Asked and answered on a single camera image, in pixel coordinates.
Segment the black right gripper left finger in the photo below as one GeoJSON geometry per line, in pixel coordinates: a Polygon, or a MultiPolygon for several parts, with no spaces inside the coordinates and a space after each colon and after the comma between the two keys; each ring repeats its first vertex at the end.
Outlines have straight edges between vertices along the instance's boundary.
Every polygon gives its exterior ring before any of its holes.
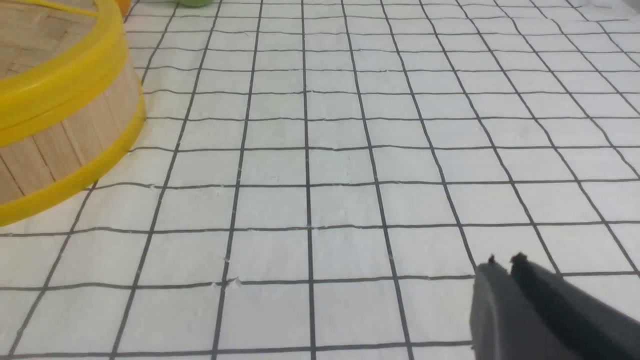
{"type": "Polygon", "coordinates": [[[478,264],[470,308],[476,360],[580,360],[553,335],[494,255],[478,264]]]}

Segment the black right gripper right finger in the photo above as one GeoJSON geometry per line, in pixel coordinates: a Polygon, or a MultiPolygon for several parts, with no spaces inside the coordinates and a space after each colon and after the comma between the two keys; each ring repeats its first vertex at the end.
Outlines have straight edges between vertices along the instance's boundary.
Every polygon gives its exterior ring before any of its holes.
{"type": "Polygon", "coordinates": [[[510,276],[563,346],[581,360],[638,360],[639,321],[517,253],[510,276]]]}

